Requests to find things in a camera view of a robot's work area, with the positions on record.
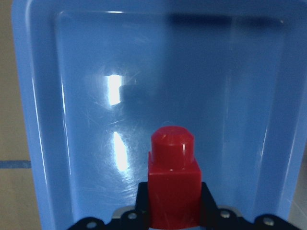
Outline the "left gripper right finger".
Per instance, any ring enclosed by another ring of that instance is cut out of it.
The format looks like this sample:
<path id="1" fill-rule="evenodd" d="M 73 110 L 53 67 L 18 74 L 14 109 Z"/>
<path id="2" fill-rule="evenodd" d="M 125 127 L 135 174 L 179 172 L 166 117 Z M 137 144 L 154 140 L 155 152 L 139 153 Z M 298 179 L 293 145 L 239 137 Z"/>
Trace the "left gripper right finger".
<path id="1" fill-rule="evenodd" d="M 215 227 L 218 207 L 205 182 L 201 183 L 200 226 Z"/>

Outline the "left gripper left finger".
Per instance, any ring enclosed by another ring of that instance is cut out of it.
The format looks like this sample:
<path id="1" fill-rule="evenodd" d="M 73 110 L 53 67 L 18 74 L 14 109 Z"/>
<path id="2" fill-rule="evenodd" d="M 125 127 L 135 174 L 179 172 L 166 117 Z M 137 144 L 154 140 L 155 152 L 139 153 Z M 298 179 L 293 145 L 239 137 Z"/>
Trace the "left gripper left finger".
<path id="1" fill-rule="evenodd" d="M 150 226 L 150 202 L 148 193 L 148 183 L 141 182 L 138 184 L 138 191 L 135 202 L 135 211 L 143 227 Z"/>

